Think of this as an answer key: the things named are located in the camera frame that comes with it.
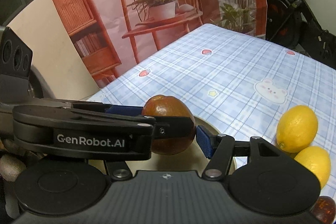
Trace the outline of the gloved left hand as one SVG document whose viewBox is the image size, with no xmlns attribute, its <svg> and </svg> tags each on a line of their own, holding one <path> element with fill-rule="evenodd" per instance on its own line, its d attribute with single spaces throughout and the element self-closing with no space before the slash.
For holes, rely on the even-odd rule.
<svg viewBox="0 0 336 224">
<path fill-rule="evenodd" d="M 26 169 L 22 159 L 26 153 L 11 139 L 1 140 L 1 176 L 8 182 L 15 182 L 18 176 Z"/>
</svg>

